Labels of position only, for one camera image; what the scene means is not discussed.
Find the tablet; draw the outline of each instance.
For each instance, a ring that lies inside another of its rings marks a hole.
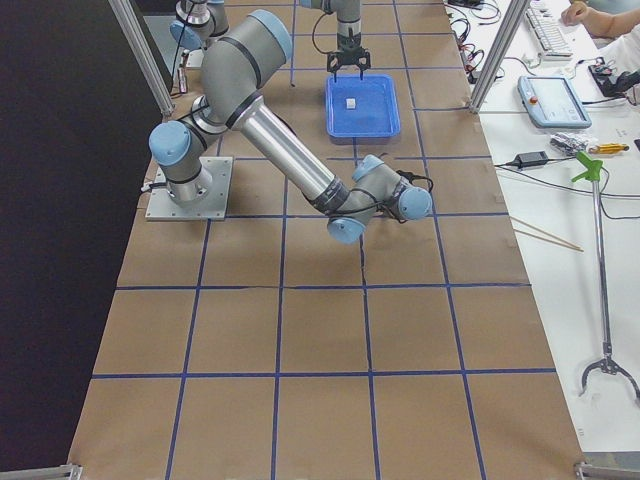
[[[589,114],[565,77],[520,77],[522,103],[539,128],[588,128]]]

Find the yellow handle tool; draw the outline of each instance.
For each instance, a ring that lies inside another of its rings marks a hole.
[[[624,143],[603,143],[589,148],[589,153],[603,153],[605,155],[629,150],[629,145]]]

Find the blue tray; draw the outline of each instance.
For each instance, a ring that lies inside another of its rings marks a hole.
[[[332,137],[393,137],[400,117],[393,79],[389,75],[333,75],[327,77],[327,132]],[[347,99],[355,108],[347,108]]]

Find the white keyboard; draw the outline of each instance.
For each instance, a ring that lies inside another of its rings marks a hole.
[[[535,33],[542,60],[568,60],[573,56],[557,20],[544,7],[543,2],[531,2],[530,7],[525,11],[525,17],[527,24]]]

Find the human hand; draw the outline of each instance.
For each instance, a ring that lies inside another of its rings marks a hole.
[[[569,8],[560,14],[562,23],[565,25],[578,25],[584,22],[589,15],[589,7],[584,2],[573,2]]]

